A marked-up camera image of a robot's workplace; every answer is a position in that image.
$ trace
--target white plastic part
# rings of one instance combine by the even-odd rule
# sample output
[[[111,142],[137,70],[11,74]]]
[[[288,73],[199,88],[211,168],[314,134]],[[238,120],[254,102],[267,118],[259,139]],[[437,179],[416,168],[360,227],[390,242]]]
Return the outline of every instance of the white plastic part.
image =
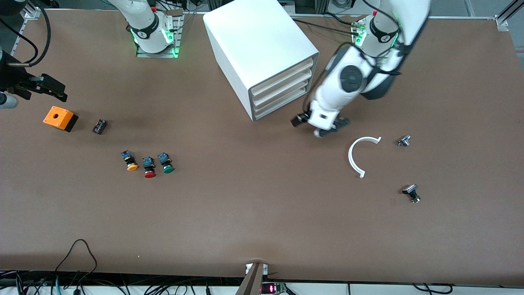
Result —
[[[246,264],[246,275],[247,275],[247,273],[249,272],[249,270],[251,269],[251,266],[253,266],[253,264]],[[264,270],[263,270],[263,273],[262,273],[262,274],[263,274],[264,276],[267,276],[267,270],[268,270],[268,268],[267,268],[267,264],[263,264],[263,266],[264,266]]]
[[[364,177],[364,174],[366,174],[366,171],[360,169],[357,166],[357,164],[355,164],[355,161],[353,160],[353,147],[355,146],[355,144],[357,144],[357,143],[359,143],[361,141],[371,141],[374,144],[377,144],[381,139],[382,139],[382,137],[373,138],[373,137],[366,136],[366,137],[359,138],[359,139],[355,140],[355,142],[351,145],[350,151],[347,153],[347,158],[350,160],[351,167],[353,167],[353,169],[355,169],[356,172],[360,173],[360,178]]]
[[[310,90],[319,51],[277,0],[235,0],[203,18],[216,61],[251,120]]]

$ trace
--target green push button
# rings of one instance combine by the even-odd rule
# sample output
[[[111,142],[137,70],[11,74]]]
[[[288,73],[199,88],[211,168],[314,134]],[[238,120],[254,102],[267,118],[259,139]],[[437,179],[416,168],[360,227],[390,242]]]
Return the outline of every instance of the green push button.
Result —
[[[165,166],[164,167],[164,173],[171,173],[174,171],[173,166]]]

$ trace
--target electronic component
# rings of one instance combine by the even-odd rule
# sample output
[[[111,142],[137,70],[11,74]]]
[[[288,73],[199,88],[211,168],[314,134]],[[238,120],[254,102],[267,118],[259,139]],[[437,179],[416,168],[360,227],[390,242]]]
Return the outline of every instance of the electronic component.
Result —
[[[123,151],[122,153],[120,153],[120,155],[122,155],[122,158],[124,159],[124,161],[126,161],[128,171],[134,171],[138,169],[138,165],[135,162],[135,157],[133,157],[129,150]]]
[[[95,134],[102,134],[105,127],[107,126],[107,121],[100,119],[99,122],[96,124],[96,126],[93,128],[93,133]]]
[[[403,138],[401,138],[399,141],[397,141],[398,146],[409,146],[411,143],[409,140],[411,139],[411,135],[406,135]]]
[[[418,185],[412,184],[412,185],[409,185],[408,187],[404,188],[402,190],[402,193],[406,194],[406,195],[409,195],[411,197],[411,202],[412,203],[418,203],[418,202],[420,202],[420,196],[417,195],[417,192],[415,191],[417,188],[419,188]]]
[[[71,129],[73,129],[77,120],[78,116],[73,112],[53,106],[47,113],[43,122],[60,130],[71,132]]]
[[[286,291],[283,283],[262,283],[260,294],[280,294]]]
[[[162,165],[162,168],[164,169],[164,173],[171,173],[174,171],[173,166],[171,165],[171,159],[169,158],[168,154],[161,153],[158,155],[158,162],[160,162],[160,165]]]
[[[145,157],[142,159],[142,166],[144,167],[145,178],[153,178],[155,177],[155,162],[152,157]]]

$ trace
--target black cable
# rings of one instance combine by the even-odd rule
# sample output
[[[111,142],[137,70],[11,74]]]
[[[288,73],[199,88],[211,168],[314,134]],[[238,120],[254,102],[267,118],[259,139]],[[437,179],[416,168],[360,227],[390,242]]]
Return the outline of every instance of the black cable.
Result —
[[[284,284],[284,287],[288,295],[297,295],[295,292],[291,291],[291,289],[289,289],[288,286],[286,286],[286,284]]]
[[[42,11],[43,18],[46,21],[46,30],[47,30],[46,45],[43,48],[43,51],[42,51],[42,54],[40,55],[40,57],[37,60],[35,60],[34,62],[30,62],[29,63],[30,67],[36,66],[37,64],[39,64],[43,60],[43,58],[47,54],[47,50],[49,49],[49,44],[51,43],[51,23],[49,22],[49,17],[47,16],[46,10],[43,9],[42,7],[40,7],[40,10]]]
[[[211,295],[211,289],[209,289],[208,281],[205,281],[205,295]]]
[[[326,29],[326,30],[337,31],[337,32],[340,32],[340,33],[345,33],[345,34],[350,34],[350,35],[353,35],[353,36],[358,36],[357,32],[344,31],[344,30],[339,30],[339,29],[335,29],[335,28],[325,27],[325,26],[314,24],[314,23],[305,22],[305,21],[299,20],[299,19],[293,19],[293,20],[295,22],[298,22],[298,23],[303,23],[303,24],[306,24],[306,25],[310,25],[310,26],[314,26],[314,27],[318,27],[318,28],[322,28],[322,29]]]
[[[441,292],[441,291],[435,291],[435,290],[431,290],[428,286],[428,284],[426,283],[422,283],[424,285],[424,287],[426,287],[425,289],[422,289],[422,288],[419,288],[417,286],[417,284],[413,283],[413,287],[415,287],[417,290],[419,291],[422,291],[422,292],[428,292],[429,295],[432,295],[433,293],[436,293],[436,294],[442,294],[442,295],[447,295],[447,294],[451,294],[451,292],[453,292],[453,286],[452,285],[448,285],[450,287],[450,290],[449,291],[446,291],[446,292]]]
[[[43,286],[43,284],[46,282],[47,278],[49,276],[46,276],[43,280],[40,281],[40,285],[38,285],[38,287],[35,287],[36,290],[35,290],[35,293],[33,295],[40,295],[40,288]]]
[[[131,286],[131,285],[136,285],[138,283],[141,283],[141,282],[145,282],[145,281],[148,281],[148,280],[151,280],[151,279],[154,279],[154,278],[160,278],[160,277],[168,277],[168,276],[154,276],[152,278],[147,278],[145,280],[141,280],[141,281],[138,281],[138,282],[132,282],[132,283],[129,283],[128,285]]]
[[[22,38],[25,42],[28,42],[33,50],[35,51],[35,54],[33,55],[33,57],[31,57],[31,59],[27,60],[25,62],[25,64],[28,64],[30,62],[32,62],[33,60],[35,60],[35,58],[38,56],[38,48],[36,47],[36,45],[29,39],[27,39],[26,37],[24,37],[22,34],[20,34],[19,32],[17,32],[17,30],[13,29],[10,25],[8,25],[3,19],[0,18],[0,23],[2,23],[6,28],[8,28],[10,31],[12,31],[13,33],[16,34],[16,36]]]
[[[160,3],[160,5],[161,5],[165,10],[169,10],[167,7],[164,6],[164,4],[162,4],[161,1],[158,1],[158,0],[157,0],[157,2]]]
[[[77,278],[79,272],[80,272],[80,271],[77,270],[77,271],[74,273],[74,277],[73,277],[73,279],[71,279],[71,281],[69,282],[69,285],[64,285],[64,287],[63,287],[64,290],[67,290],[71,285],[73,285],[73,282],[74,282],[74,280]]]
[[[18,295],[24,295],[23,293],[24,283],[22,282],[22,278],[20,278],[18,271],[16,272],[15,284],[16,284],[16,290],[18,291]]]
[[[342,24],[344,24],[344,25],[348,25],[348,26],[351,25],[351,23],[348,23],[348,22],[345,22],[345,21],[341,20],[341,19],[340,19],[338,16],[336,16],[334,13],[330,13],[330,12],[327,12],[327,11],[326,11],[324,14],[331,15],[331,16],[332,16],[334,19],[336,19],[339,23],[342,23]]]
[[[122,292],[122,294],[124,295],[128,295],[126,294],[126,292],[124,292],[124,290],[120,289],[119,286],[117,286],[116,284],[110,282],[110,281],[107,281],[107,280],[92,280],[93,282],[97,282],[98,284],[102,285],[102,286],[108,286],[108,287],[116,287],[120,292]],[[105,285],[105,284],[102,284],[100,283],[100,281],[103,281],[103,282],[108,282],[110,285]]]
[[[193,11],[189,19],[187,21],[184,21],[184,23],[180,26],[180,28],[173,30],[173,32],[179,31],[181,28],[183,28],[195,16],[195,14],[197,14],[197,10],[198,10],[198,6],[195,7],[195,11]]]
[[[84,286],[82,286],[82,283],[79,282],[80,290],[82,290],[82,294],[85,295]]]
[[[104,3],[105,5],[111,5],[113,7],[116,7],[115,5],[109,3],[109,2],[106,2],[105,0],[99,0],[100,2]]]
[[[176,290],[174,291],[174,295],[177,295],[178,288],[180,288],[180,286],[181,286],[181,285],[179,285],[179,286],[176,288]],[[184,285],[184,287],[185,287],[185,291],[184,291],[184,294],[182,294],[182,295],[185,295],[185,294],[188,292],[188,286]]]
[[[58,268],[62,265],[62,263],[69,257],[69,254],[71,254],[71,251],[73,250],[73,247],[74,245],[78,242],[78,241],[81,241],[85,244],[86,248],[88,249],[88,252],[89,252],[89,255],[91,256],[91,258],[93,258],[93,261],[95,262],[95,267],[93,267],[93,269],[86,273],[82,278],[80,278],[80,280],[78,280],[78,283],[77,283],[77,289],[78,289],[78,286],[80,285],[80,282],[89,274],[91,274],[92,272],[95,271],[95,269],[98,267],[98,261],[96,261],[96,258],[95,256],[93,255],[93,253],[91,252],[91,249],[89,248],[89,244],[88,242],[86,242],[84,239],[78,239],[76,241],[73,242],[73,245],[71,245],[71,248],[69,249],[69,252],[67,252],[67,255],[64,257],[64,259],[62,259],[62,261],[57,265],[57,267],[54,269],[54,272],[56,273],[58,271]]]
[[[182,9],[184,9],[184,7],[182,7],[182,6],[180,6],[180,5],[177,5],[177,4],[174,4],[174,3],[167,3],[166,1],[162,1],[162,0],[157,0],[157,1],[160,2],[160,3],[167,4],[167,5],[171,5],[171,6],[173,6],[173,7],[177,7],[177,8],[182,8]]]
[[[124,286],[126,287],[127,295],[131,295],[131,292],[129,291],[129,288],[127,287],[126,281],[124,280],[124,276],[122,276],[122,274],[120,274],[120,277],[122,278],[122,283],[124,283]]]

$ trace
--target small black component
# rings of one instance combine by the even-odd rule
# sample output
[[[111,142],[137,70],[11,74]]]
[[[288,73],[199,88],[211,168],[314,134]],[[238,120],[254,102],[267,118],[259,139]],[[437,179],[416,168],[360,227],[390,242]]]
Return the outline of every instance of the small black component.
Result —
[[[280,294],[285,292],[283,283],[262,283],[260,294]]]
[[[412,184],[412,185],[409,185],[408,187],[406,187],[405,189],[403,189],[402,193],[406,194],[406,195],[409,195],[411,197],[411,202],[412,203],[418,203],[418,202],[420,202],[420,196],[417,195],[417,192],[415,191],[417,188],[419,188],[418,185]]]
[[[96,126],[93,128],[93,133],[95,134],[102,134],[105,127],[107,126],[107,121],[100,119],[99,122],[96,124]]]
[[[311,111],[307,111],[302,114],[297,114],[293,119],[291,119],[291,124],[293,124],[293,127],[297,127],[298,125],[302,123],[306,123],[310,115],[311,115]]]

